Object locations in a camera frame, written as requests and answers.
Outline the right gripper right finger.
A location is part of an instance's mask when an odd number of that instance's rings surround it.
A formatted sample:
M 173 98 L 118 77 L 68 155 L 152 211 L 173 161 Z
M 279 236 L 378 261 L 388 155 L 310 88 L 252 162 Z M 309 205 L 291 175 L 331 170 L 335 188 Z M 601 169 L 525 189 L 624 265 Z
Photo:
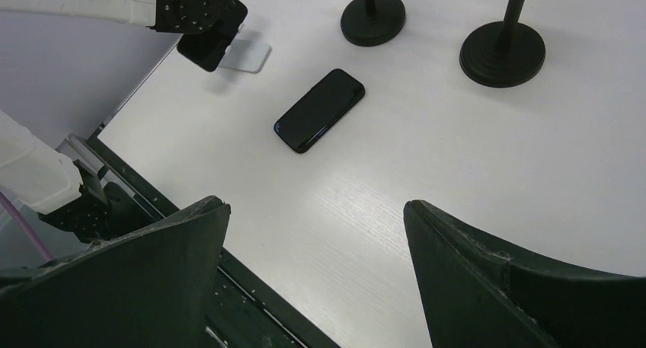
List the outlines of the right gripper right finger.
M 435 347 L 643 347 L 645 280 L 565 263 L 423 200 L 403 210 Z

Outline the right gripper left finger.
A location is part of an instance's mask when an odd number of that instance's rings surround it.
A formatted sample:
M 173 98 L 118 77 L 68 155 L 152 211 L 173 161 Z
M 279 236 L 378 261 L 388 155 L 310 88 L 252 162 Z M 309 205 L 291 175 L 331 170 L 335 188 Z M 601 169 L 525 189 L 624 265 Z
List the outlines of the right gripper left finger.
M 1 272 L 3 347 L 198 347 L 231 208 L 208 196 L 128 235 Z

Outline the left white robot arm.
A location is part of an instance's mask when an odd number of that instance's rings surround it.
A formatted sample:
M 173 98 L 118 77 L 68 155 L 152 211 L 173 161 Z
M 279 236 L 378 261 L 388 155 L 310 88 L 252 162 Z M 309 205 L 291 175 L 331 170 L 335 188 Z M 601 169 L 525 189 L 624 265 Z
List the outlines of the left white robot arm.
M 211 72 L 248 9 L 239 0 L 1 0 L 6 11 L 98 18 L 181 35 L 178 50 Z M 1 116 L 1 185 L 40 220 L 80 241 L 110 240 L 141 227 L 122 200 L 108 197 L 93 171 Z

